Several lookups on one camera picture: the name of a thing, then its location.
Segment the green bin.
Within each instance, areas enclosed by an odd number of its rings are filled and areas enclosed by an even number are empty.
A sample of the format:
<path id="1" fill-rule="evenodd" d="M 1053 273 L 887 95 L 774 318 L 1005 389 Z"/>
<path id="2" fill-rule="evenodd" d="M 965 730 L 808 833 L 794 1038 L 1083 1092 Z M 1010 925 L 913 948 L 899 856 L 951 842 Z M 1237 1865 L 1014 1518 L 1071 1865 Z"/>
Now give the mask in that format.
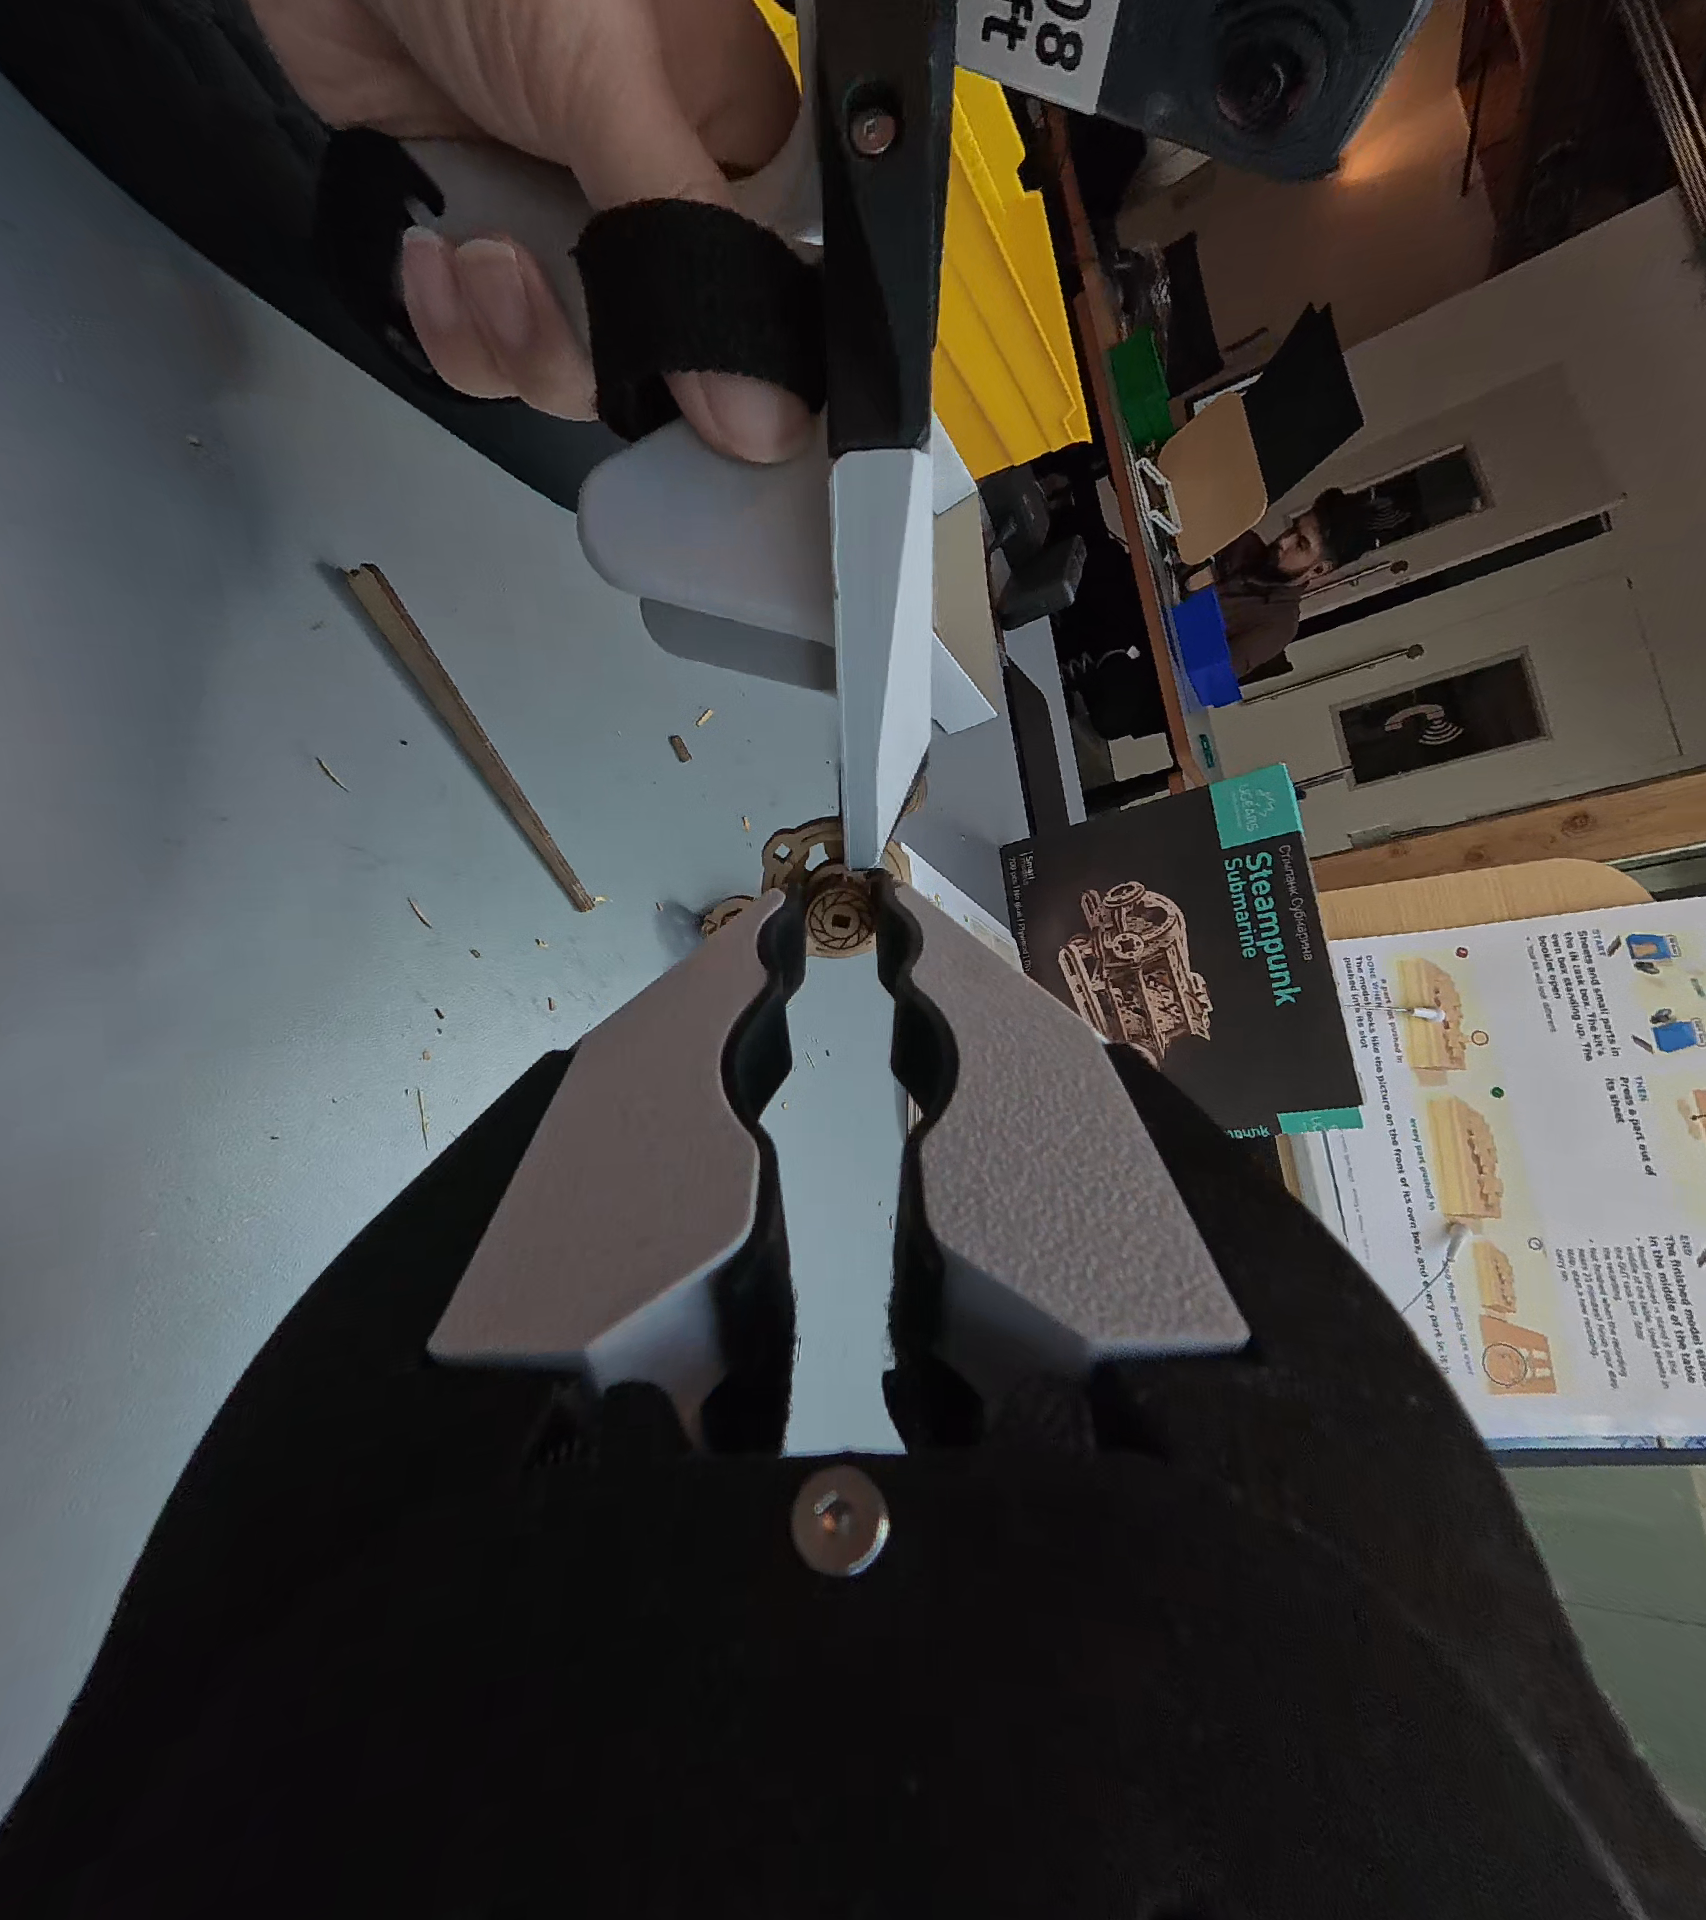
<path id="1" fill-rule="evenodd" d="M 1136 327 L 1105 353 L 1114 413 L 1129 442 L 1158 448 L 1174 429 L 1166 368 L 1152 327 Z"/>

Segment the black flat panel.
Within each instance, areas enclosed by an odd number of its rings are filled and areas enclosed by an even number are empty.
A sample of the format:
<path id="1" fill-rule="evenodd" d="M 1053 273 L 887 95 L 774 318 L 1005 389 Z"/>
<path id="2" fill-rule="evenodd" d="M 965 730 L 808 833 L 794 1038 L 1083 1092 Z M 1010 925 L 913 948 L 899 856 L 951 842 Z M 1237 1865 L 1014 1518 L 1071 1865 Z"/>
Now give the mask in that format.
<path id="1" fill-rule="evenodd" d="M 1242 393 L 1269 504 L 1283 502 L 1365 425 L 1332 317 L 1309 304 L 1252 386 Z"/>

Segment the metal door handrail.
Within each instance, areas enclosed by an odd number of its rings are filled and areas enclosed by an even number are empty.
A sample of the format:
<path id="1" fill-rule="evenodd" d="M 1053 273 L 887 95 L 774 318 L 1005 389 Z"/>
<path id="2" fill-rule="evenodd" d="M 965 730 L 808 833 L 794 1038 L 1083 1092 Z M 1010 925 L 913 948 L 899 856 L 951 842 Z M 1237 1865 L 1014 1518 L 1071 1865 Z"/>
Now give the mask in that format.
<path id="1" fill-rule="evenodd" d="M 1272 702 L 1284 698 L 1287 694 L 1306 693 L 1323 684 L 1347 680 L 1354 674 L 1366 674 L 1370 671 L 1391 667 L 1394 663 L 1418 663 L 1426 656 L 1426 646 L 1422 642 L 1410 642 L 1394 648 L 1385 648 L 1372 655 L 1354 656 L 1336 667 L 1324 667 L 1318 673 L 1301 674 L 1299 671 L 1284 677 L 1262 680 L 1252 684 L 1249 693 L 1242 694 L 1242 702 L 1252 709 L 1256 704 Z"/>

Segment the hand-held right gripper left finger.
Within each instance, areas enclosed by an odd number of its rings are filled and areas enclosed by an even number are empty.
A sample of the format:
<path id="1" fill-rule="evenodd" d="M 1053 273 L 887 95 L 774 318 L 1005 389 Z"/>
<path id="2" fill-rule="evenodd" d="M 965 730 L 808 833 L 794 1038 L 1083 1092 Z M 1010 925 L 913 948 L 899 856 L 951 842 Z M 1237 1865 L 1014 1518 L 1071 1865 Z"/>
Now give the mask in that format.
<path id="1" fill-rule="evenodd" d="M 572 1049 L 428 1340 L 438 1364 L 658 1389 L 712 1452 L 779 1452 L 796 1297 L 764 1116 L 804 911 L 768 893 Z"/>

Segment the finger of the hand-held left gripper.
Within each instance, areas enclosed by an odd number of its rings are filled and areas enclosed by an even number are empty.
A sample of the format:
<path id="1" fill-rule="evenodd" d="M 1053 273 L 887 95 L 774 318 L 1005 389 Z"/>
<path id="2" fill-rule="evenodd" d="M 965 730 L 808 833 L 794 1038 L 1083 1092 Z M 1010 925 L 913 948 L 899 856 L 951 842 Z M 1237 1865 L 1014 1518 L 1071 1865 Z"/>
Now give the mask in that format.
<path id="1" fill-rule="evenodd" d="M 882 866 L 933 737 L 935 460 L 853 450 L 831 468 L 843 858 Z"/>

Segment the printed instruction sheet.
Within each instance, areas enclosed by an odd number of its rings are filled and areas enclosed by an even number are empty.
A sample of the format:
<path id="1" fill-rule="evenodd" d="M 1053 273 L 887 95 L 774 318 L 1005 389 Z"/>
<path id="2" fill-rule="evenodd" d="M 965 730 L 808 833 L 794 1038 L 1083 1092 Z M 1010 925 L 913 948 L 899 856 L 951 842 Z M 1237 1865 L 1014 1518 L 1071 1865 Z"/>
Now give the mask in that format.
<path id="1" fill-rule="evenodd" d="M 1498 1454 L 1706 1463 L 1706 896 L 1330 948 L 1302 1176 Z"/>

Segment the black model kit box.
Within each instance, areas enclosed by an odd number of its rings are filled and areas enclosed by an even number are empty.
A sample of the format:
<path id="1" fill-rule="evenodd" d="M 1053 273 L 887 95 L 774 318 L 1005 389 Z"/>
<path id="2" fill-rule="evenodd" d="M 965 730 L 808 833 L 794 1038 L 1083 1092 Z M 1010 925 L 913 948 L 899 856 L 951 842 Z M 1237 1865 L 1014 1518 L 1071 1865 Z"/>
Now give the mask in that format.
<path id="1" fill-rule="evenodd" d="M 1001 850 L 1027 975 L 1242 1141 L 1354 1133 L 1362 1084 L 1284 765 Z"/>

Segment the dark door window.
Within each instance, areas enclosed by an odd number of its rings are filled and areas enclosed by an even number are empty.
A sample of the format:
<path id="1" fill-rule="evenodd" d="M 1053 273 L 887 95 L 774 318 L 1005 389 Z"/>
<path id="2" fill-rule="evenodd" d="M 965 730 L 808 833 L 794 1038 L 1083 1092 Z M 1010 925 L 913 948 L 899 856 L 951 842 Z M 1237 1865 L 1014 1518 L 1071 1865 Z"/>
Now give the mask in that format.
<path id="1" fill-rule="evenodd" d="M 1446 446 L 1380 475 L 1354 490 L 1362 553 L 1380 553 L 1477 517 L 1491 507 L 1489 483 L 1469 444 Z"/>
<path id="2" fill-rule="evenodd" d="M 1352 789 L 1541 747 L 1552 737 L 1526 650 L 1348 700 L 1332 718 L 1336 768 Z"/>

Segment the blue bin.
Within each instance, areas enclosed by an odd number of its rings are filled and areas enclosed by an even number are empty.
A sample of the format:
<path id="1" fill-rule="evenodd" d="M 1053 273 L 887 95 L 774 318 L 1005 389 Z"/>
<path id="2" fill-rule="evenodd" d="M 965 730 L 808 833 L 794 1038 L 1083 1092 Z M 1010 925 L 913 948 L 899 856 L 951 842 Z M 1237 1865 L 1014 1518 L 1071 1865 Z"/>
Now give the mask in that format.
<path id="1" fill-rule="evenodd" d="M 1218 589 L 1206 586 L 1173 609 L 1174 650 L 1202 709 L 1234 709 L 1245 690 L 1234 669 Z"/>

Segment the wooden sheet holder board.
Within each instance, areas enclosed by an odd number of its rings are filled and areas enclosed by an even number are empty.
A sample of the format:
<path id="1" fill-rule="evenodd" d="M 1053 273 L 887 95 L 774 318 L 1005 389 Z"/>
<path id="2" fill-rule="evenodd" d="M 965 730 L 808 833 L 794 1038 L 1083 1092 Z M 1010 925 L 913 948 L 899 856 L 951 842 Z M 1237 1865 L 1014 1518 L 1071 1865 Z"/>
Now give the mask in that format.
<path id="1" fill-rule="evenodd" d="M 1443 877 L 1402 877 L 1320 890 L 1332 943 L 1406 938 L 1474 926 L 1570 919 L 1654 898 L 1634 877 L 1596 861 L 1547 858 Z"/>

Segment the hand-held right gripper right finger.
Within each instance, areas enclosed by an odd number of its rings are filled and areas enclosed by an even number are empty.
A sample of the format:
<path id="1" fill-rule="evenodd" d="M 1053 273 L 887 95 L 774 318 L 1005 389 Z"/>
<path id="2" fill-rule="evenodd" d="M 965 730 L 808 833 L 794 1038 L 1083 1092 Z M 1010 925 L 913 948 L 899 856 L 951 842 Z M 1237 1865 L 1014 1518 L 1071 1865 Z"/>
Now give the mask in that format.
<path id="1" fill-rule="evenodd" d="M 1031 1383 L 1238 1357 L 1251 1327 L 1096 1035 L 907 884 L 875 889 L 907 1097 L 885 1395 L 913 1452 Z"/>

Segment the tan wooden chair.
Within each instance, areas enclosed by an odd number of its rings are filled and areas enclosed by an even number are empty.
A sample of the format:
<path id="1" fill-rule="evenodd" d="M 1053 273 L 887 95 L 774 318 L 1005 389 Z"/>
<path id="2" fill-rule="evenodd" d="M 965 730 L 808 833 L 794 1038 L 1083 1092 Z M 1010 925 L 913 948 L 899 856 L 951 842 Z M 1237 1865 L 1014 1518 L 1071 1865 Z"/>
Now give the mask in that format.
<path id="1" fill-rule="evenodd" d="M 1154 456 L 1176 518 L 1186 566 L 1213 562 L 1269 513 L 1269 487 L 1251 430 L 1246 394 L 1216 396 Z"/>

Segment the yellow plastic bin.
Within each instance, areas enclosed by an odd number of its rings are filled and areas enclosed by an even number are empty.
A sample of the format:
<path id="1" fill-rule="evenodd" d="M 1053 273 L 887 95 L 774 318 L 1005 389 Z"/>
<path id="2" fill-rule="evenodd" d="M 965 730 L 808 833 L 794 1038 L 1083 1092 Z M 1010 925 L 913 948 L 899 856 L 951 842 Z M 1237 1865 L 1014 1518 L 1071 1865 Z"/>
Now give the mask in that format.
<path id="1" fill-rule="evenodd" d="M 1007 468 L 1091 438 L 1049 210 L 1025 186 L 1008 97 L 955 75 L 933 404 L 935 515 Z"/>

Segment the wooden wheel part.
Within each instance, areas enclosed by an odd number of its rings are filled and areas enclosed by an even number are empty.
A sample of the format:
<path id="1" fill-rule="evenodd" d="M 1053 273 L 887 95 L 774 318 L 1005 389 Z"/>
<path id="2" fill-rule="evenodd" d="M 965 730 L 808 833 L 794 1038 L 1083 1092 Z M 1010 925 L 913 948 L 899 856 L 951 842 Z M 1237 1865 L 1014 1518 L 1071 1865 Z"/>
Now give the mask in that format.
<path id="1" fill-rule="evenodd" d="M 851 865 L 843 820 L 829 815 L 771 834 L 760 853 L 760 893 L 855 911 L 870 902 L 870 879 Z"/>

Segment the thin wooden strip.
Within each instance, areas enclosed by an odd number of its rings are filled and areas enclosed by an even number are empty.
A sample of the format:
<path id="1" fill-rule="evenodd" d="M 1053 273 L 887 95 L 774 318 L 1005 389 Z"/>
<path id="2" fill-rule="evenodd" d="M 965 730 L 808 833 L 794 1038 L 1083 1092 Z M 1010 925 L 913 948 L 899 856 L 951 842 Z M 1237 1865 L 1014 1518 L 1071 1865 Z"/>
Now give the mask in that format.
<path id="1" fill-rule="evenodd" d="M 387 573 L 379 565 L 365 562 L 347 568 L 343 580 L 373 628 L 385 638 L 387 648 L 415 690 L 440 723 L 445 735 L 483 782 L 491 799 L 500 806 L 511 827 L 520 834 L 530 853 L 535 853 L 572 911 L 592 914 L 599 906 L 597 896 L 585 886 L 575 865 L 552 836 L 552 830 L 543 823 L 523 785 L 483 728 L 481 718 L 460 693 L 419 620 L 396 589 L 392 589 Z"/>

